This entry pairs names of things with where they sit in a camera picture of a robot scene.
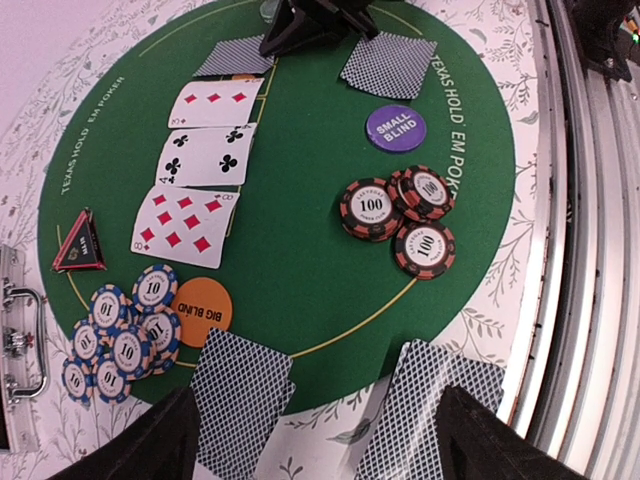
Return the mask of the red black 100 chip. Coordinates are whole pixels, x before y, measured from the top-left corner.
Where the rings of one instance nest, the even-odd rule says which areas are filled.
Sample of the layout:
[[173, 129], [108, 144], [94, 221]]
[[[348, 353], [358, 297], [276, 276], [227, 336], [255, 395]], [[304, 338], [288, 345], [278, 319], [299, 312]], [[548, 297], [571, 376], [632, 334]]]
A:
[[339, 213], [343, 228], [371, 242], [390, 239], [403, 225], [404, 215], [388, 193], [389, 182], [378, 177], [354, 181], [343, 192]]

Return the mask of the blue white chip stack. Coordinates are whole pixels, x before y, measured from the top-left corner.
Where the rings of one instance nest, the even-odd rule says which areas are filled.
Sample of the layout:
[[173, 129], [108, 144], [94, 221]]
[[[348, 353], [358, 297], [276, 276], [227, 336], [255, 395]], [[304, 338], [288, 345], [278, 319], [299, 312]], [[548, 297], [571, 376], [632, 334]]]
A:
[[61, 380], [67, 395], [75, 402], [89, 405], [93, 399], [107, 404], [121, 404], [131, 394], [131, 382], [116, 366], [111, 353], [95, 358], [87, 364], [79, 357], [63, 361]]

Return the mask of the black triangular card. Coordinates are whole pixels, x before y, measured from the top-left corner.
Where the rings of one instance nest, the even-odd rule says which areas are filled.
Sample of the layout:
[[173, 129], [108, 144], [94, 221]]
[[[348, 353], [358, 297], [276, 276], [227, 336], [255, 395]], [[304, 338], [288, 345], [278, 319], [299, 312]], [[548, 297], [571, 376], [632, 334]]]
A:
[[55, 272], [106, 270], [93, 212], [84, 208], [62, 243], [52, 269]]

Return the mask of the eight of diamonds card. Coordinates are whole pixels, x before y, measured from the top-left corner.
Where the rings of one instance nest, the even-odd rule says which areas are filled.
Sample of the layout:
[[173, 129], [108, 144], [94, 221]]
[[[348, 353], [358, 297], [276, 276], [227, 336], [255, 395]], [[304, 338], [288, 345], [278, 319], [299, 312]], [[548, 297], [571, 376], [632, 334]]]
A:
[[237, 192], [155, 185], [144, 198], [130, 249], [142, 255], [217, 269]]

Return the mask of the purple small blind button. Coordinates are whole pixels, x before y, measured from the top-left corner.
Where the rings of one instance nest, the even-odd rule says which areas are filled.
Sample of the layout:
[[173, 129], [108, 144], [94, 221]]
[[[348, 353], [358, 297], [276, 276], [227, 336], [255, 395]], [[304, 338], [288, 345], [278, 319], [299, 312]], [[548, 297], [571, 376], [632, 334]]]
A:
[[414, 109], [387, 105], [369, 115], [365, 132], [376, 148], [401, 154], [420, 147], [426, 140], [428, 129], [423, 117]]

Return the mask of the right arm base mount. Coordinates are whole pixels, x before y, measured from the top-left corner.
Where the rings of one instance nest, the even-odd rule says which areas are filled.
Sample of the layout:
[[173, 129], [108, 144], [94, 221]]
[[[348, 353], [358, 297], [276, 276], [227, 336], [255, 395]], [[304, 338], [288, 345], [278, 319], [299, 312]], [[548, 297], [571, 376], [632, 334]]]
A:
[[587, 65], [606, 78], [630, 82], [627, 61], [617, 50], [620, 26], [638, 1], [583, 0], [572, 8], [572, 16]]

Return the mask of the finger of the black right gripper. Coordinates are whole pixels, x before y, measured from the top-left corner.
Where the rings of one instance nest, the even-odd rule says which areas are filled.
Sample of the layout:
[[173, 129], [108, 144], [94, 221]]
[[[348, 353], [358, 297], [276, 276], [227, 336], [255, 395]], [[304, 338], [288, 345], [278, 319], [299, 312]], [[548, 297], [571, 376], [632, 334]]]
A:
[[371, 40], [379, 28], [368, 11], [371, 1], [280, 1], [259, 46], [262, 56], [284, 56], [311, 47], [334, 46], [354, 32]]

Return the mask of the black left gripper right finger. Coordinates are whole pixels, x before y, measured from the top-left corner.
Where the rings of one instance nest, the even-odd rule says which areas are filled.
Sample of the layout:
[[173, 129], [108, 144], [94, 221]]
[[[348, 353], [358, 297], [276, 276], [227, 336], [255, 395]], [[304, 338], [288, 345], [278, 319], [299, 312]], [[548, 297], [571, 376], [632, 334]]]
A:
[[583, 478], [520, 438], [460, 386], [443, 391], [437, 436], [446, 479]]

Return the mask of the orange big blind button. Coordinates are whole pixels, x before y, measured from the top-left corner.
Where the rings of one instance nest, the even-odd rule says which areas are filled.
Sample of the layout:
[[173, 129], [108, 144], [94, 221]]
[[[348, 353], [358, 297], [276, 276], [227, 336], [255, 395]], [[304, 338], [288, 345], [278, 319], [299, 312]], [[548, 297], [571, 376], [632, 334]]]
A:
[[171, 308], [180, 318], [182, 342], [202, 348], [209, 330], [227, 331], [231, 327], [233, 302], [227, 289], [218, 281], [196, 277], [184, 282], [177, 291]]

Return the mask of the dealt playing card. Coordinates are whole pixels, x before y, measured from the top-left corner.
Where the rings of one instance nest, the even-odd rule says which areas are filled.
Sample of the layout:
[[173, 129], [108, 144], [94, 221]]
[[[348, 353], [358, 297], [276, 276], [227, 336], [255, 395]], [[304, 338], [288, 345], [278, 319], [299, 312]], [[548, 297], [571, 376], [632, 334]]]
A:
[[381, 32], [372, 40], [358, 41], [340, 78], [374, 96], [414, 100], [437, 47], [436, 41]]
[[190, 387], [200, 414], [197, 461], [221, 479], [248, 479], [295, 387], [285, 353], [213, 328]]

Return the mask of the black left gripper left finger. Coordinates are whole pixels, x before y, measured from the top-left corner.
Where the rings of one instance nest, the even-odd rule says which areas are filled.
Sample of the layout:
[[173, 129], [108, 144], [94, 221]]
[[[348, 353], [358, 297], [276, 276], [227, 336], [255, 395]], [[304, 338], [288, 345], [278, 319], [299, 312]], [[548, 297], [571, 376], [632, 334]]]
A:
[[55, 479], [190, 479], [200, 417], [189, 387], [172, 390], [116, 438]]

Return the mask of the three of diamonds card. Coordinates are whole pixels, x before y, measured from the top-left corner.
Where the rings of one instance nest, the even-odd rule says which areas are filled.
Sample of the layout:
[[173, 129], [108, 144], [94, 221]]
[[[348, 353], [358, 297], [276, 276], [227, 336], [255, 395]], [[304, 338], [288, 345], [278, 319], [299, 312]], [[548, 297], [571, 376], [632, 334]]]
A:
[[189, 82], [176, 97], [168, 127], [245, 125], [263, 82], [262, 78]]

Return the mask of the four of clubs card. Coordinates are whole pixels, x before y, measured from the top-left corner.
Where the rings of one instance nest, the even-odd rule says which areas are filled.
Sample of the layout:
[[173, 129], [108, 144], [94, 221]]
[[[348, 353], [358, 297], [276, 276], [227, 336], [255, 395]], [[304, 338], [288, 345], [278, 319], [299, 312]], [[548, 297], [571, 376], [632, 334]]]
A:
[[158, 159], [155, 184], [240, 186], [246, 181], [257, 124], [173, 130]]

